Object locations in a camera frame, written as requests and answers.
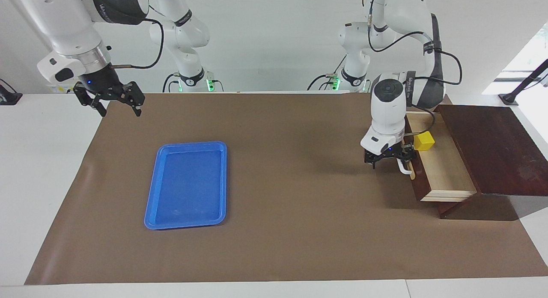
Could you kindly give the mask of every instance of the drawer box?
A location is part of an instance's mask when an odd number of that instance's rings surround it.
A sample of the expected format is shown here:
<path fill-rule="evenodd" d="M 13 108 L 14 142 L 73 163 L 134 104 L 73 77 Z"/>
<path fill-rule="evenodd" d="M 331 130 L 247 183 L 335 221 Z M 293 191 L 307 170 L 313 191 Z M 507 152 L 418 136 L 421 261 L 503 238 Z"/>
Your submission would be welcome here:
<path fill-rule="evenodd" d="M 509 107 L 439 105 L 435 115 L 436 143 L 411 161 L 417 200 L 461 220 L 511 221 L 548 207 L 548 161 Z M 406 132 L 431 119 L 408 113 Z"/>

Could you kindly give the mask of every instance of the black cable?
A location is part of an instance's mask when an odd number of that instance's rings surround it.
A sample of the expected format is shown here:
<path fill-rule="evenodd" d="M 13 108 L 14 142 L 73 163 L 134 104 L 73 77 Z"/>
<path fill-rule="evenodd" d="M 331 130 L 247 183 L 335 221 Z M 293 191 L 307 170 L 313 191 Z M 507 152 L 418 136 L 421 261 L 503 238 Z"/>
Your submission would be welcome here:
<path fill-rule="evenodd" d="M 152 9 L 152 10 L 154 10 L 154 12 L 158 13 L 159 15 L 162 15 L 162 17 L 165 17 L 165 15 L 164 15 L 162 12 L 160 12 L 160 11 L 154 9 L 153 6 L 149 5 L 149 8 Z"/>
<path fill-rule="evenodd" d="M 164 81 L 164 86 L 162 86 L 162 92 L 166 92 L 166 85 L 168 85 L 168 81 L 172 78 L 172 76 L 174 76 L 173 73 L 168 75 L 168 77 Z"/>
<path fill-rule="evenodd" d="M 162 23 L 160 23 L 158 20 L 155 19 L 143 19 L 143 21 L 152 22 L 153 24 L 158 24 L 160 26 L 160 31 L 162 31 L 162 40 L 160 41 L 160 50 L 158 51 L 158 57 L 156 57 L 156 60 L 148 65 L 148 66 L 134 66 L 134 65 L 113 65 L 111 66 L 112 69 L 150 69 L 153 66 L 155 66 L 158 61 L 160 60 L 160 57 L 162 56 L 162 51 L 164 48 L 164 26 Z"/>
<path fill-rule="evenodd" d="M 544 79 L 546 79 L 547 76 L 548 76 L 548 73 L 547 73 L 542 79 L 540 79 L 538 82 L 536 82 L 534 85 L 529 86 L 529 87 L 527 87 L 527 88 L 524 88 L 523 90 L 532 89 L 532 88 L 535 87 L 536 85 L 540 84 L 540 82 L 544 81 Z"/>
<path fill-rule="evenodd" d="M 414 104 L 411 104 L 412 107 L 416 108 L 416 109 L 419 109 L 419 110 L 422 110 L 422 111 L 425 111 L 427 112 L 428 114 L 430 114 L 430 116 L 432 116 L 432 124 L 430 124 L 430 126 L 422 131 L 422 132 L 413 132 L 413 133 L 409 133 L 409 134 L 405 134 L 404 136 L 411 136 L 411 135 L 419 135 L 419 134 L 423 134 L 425 132 L 428 132 L 432 129 L 432 127 L 434 126 L 434 124 L 436 124 L 436 115 L 434 115 L 434 113 L 432 113 L 432 111 L 428 110 L 428 109 L 425 109 L 423 107 L 419 107 L 417 105 L 414 105 Z"/>
<path fill-rule="evenodd" d="M 219 81 L 219 80 L 213 80 L 212 82 L 213 82 L 213 83 L 219 83 L 219 84 L 221 84 L 221 89 L 222 89 L 223 91 L 225 91 L 225 87 L 223 87 L 223 82 L 221 82 L 221 81 Z"/>
<path fill-rule="evenodd" d="M 333 84 L 333 82 L 325 82 L 319 86 L 318 90 L 321 90 L 323 85 L 325 85 L 325 88 L 323 90 L 327 90 L 327 87 L 329 87 L 329 84 Z"/>
<path fill-rule="evenodd" d="M 312 87 L 312 85 L 314 85 L 314 83 L 315 83 L 317 80 L 321 79 L 322 77 L 327 77 L 327 75 L 323 74 L 323 75 L 320 75 L 319 77 L 315 78 L 315 79 L 312 81 L 312 83 L 310 83 L 310 85 L 309 85 L 309 87 L 307 88 L 307 90 L 310 90 L 310 87 Z"/>
<path fill-rule="evenodd" d="M 437 81 L 437 82 L 440 82 L 440 83 L 446 83 L 446 84 L 449 84 L 449 85 L 460 85 L 460 83 L 462 83 L 462 65 L 460 63 L 460 60 L 451 53 L 444 52 L 442 50 L 435 50 L 435 51 L 439 52 L 440 54 L 451 56 L 456 61 L 456 63 L 459 66 L 459 81 L 458 82 L 449 82 L 449 81 L 445 81 L 445 80 L 442 80 L 442 79 L 438 79 L 437 77 L 433 77 L 433 76 L 417 76 L 417 77 L 414 77 L 413 79 L 415 79 L 415 80 L 421 80 L 421 79 L 422 80 L 433 80 L 433 81 Z"/>
<path fill-rule="evenodd" d="M 13 90 L 14 93 L 17 93 L 17 91 L 6 81 L 0 79 L 0 81 L 2 81 L 4 84 L 8 85 L 9 88 L 11 88 Z"/>
<path fill-rule="evenodd" d="M 388 50 L 389 48 L 391 48 L 393 45 L 397 44 L 399 41 L 401 41 L 402 39 L 406 38 L 406 37 L 409 37 L 409 36 L 412 36 L 412 35 L 423 35 L 424 32 L 422 31 L 412 31 L 411 33 L 406 33 L 405 35 L 401 36 L 400 38 L 398 38 L 396 41 L 392 42 L 389 46 L 387 46 L 386 48 L 383 48 L 381 50 L 377 50 L 376 48 L 373 47 L 373 45 L 371 44 L 371 26 L 373 26 L 374 24 L 372 23 L 372 14 L 373 14 L 373 3 L 375 2 L 375 0 L 371 0 L 371 7 L 369 8 L 369 15 L 368 15 L 368 18 L 369 18 L 369 21 L 371 21 L 371 24 L 368 23 L 368 26 L 367 26 L 367 40 L 369 42 L 369 47 L 371 48 L 371 50 L 373 52 L 376 52 L 376 53 L 380 53 L 382 51 L 385 51 L 385 50 Z"/>
<path fill-rule="evenodd" d="M 339 70 L 339 68 L 341 67 L 341 65 L 343 64 L 342 62 L 344 62 L 346 56 L 348 54 L 345 54 L 344 57 L 342 58 L 341 62 L 339 62 L 339 65 L 337 66 L 337 68 L 335 69 L 335 71 L 333 72 L 334 74 L 337 74 L 337 70 Z"/>
<path fill-rule="evenodd" d="M 171 85 L 172 85 L 173 83 L 177 83 L 177 84 L 178 84 L 179 81 L 171 81 L 170 84 L 168 85 L 168 92 L 171 92 Z"/>

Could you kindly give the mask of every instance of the white table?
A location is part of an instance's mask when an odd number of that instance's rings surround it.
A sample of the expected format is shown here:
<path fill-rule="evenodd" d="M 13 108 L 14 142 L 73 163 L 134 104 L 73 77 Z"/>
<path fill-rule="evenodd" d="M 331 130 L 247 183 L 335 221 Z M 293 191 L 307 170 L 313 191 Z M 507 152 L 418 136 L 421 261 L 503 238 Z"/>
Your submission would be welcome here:
<path fill-rule="evenodd" d="M 451 98 L 456 104 L 502 105 L 493 95 Z M 518 107 L 513 110 L 544 156 L 548 156 L 548 143 Z M 24 95 L 17 106 L 0 107 L 0 122 L 0 297 L 546 298 L 548 295 L 548 277 L 23 286 L 100 116 L 89 107 L 81 107 L 74 95 Z M 523 218 L 522 223 L 548 262 L 545 227 L 548 209 Z"/>

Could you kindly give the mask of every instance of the plastic tray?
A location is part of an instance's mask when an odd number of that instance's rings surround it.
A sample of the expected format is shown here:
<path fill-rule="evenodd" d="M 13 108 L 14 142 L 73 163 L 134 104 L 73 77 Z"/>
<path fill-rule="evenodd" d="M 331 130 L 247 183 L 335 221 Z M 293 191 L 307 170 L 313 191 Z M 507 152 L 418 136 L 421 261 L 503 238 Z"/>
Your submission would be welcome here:
<path fill-rule="evenodd" d="M 145 226 L 207 226 L 221 223 L 225 215 L 225 143 L 162 146 L 156 155 Z"/>

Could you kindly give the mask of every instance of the yellow cube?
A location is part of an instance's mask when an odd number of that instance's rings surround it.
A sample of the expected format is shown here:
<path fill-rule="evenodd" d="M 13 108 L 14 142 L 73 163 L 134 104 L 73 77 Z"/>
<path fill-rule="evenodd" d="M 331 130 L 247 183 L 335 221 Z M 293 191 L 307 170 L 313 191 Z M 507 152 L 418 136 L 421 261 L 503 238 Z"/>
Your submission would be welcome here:
<path fill-rule="evenodd" d="M 424 132 L 423 134 L 415 135 L 414 146 L 419 152 L 430 149 L 430 147 L 436 142 L 430 134 L 430 131 Z"/>

